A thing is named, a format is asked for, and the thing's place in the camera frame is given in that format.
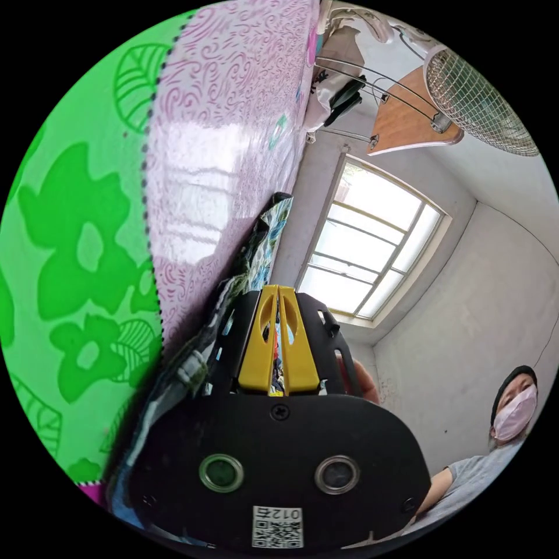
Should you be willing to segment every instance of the face mask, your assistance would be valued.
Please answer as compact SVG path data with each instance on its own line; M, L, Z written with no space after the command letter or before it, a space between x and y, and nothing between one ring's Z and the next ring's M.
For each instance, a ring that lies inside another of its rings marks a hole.
M536 410L536 404L537 388L532 384L495 416L495 438L507 442L516 437L528 425Z

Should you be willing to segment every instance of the colorful cloth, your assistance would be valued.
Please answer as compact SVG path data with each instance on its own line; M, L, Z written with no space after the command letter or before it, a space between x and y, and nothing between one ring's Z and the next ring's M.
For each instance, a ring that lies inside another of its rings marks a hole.
M128 478L155 421L185 398L194 398L202 392L208 370L217 357L215 340L218 329L223 318L231 312L236 297L247 291L261 290L268 283L274 248L285 226L291 204L290 195L273 195L269 209L257 220L249 239L237 255L231 276L218 286L217 301L205 325L164 367L156 380L138 418L128 449L123 453L109 482L108 507L121 520L185 543L206 545L185 534L170 535L156 527L143 526L128 502Z

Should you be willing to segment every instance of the screw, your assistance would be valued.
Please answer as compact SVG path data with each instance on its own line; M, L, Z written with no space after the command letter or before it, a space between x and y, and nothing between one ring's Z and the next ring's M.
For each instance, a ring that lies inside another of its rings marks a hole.
M270 415L276 421L283 421L289 417L289 408L285 404L276 404L272 407Z
M410 498L407 501L404 501L402 504L402 512L405 514L406 512L410 512L415 508L415 499Z

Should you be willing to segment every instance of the qr code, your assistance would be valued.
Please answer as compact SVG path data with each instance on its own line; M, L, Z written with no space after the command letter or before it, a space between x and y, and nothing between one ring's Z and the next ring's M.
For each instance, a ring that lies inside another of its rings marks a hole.
M300 508L253 507L252 546L268 549L303 547Z

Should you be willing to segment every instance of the green leaf print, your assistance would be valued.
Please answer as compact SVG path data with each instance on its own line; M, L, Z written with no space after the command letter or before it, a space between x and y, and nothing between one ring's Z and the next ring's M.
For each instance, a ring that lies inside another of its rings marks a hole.
M94 179L88 167L89 145L74 144L51 165L38 193L27 185L18 192L29 239L53 249L37 285L43 320L72 314L88 300L115 314L128 288L139 289L145 271L115 240L130 213L119 174ZM97 243L83 242L85 226ZM153 310L157 300L148 295L138 308Z
M156 80L169 48L162 44L132 47L116 69L116 111L122 122L135 132L144 130L151 96L157 89Z
M116 435L121 428L122 420L124 419L124 415L126 414L126 410L128 410L129 405L130 400L126 400L126 402L124 402L124 404L122 404L122 406L117 411L112 420L109 432L105 436L105 439L103 439L99 452L104 452L106 454L109 454L109 452L111 452L112 447L115 444Z
M87 458L80 458L66 473L74 483L96 482L99 480L101 467Z
M116 322L89 314L83 330L75 323L59 324L52 330L51 343L64 352L58 370L58 388L66 402L75 402L97 381L123 375L126 360L111 349L119 336Z
M127 320L120 325L120 336L111 349L124 358L126 368L113 378L117 383L129 383L136 387L146 370L145 365L153 357L155 334L151 326L140 319Z
M23 156L22 164L19 166L19 169L17 170L16 177L13 181L12 188L10 189L10 192L8 193L8 199L6 200L6 206L9 204L10 200L13 198L13 195L16 193L17 187L19 186L20 182L22 181L23 171L25 170L25 167L27 167L27 162L29 161L29 159L31 159L31 157L37 151L40 143L43 140L44 135L45 135L45 125L43 124L42 127L39 128L39 131L37 132L35 138L33 138L33 141L31 142L31 145L29 146L25 155Z
M13 344L13 297L0 268L0 342L3 348Z
M62 430L62 415L37 398L18 377L10 375L10 378L31 426L52 457L56 458Z

